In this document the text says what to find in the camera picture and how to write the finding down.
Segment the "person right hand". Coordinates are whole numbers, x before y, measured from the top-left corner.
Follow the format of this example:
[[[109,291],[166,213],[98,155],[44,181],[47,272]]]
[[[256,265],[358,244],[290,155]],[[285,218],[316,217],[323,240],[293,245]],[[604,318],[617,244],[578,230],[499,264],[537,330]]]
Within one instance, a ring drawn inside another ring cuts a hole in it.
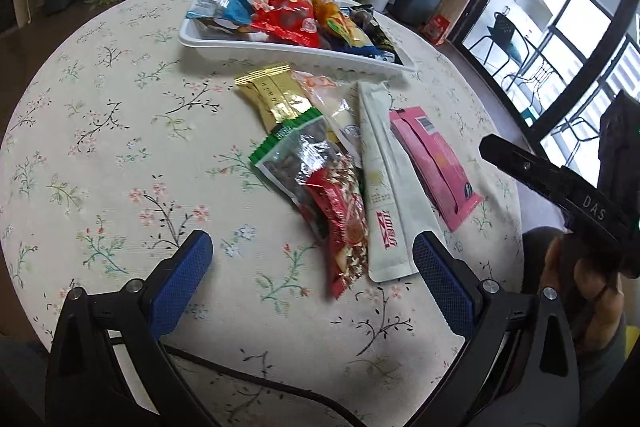
[[[560,258],[562,239],[552,239],[544,256],[544,269],[540,277],[540,288],[561,289]],[[608,283],[585,259],[576,262],[573,280],[579,294],[592,308],[590,322],[587,325],[578,347],[582,351],[604,350],[615,336],[624,313],[625,295],[620,289],[620,275]]]

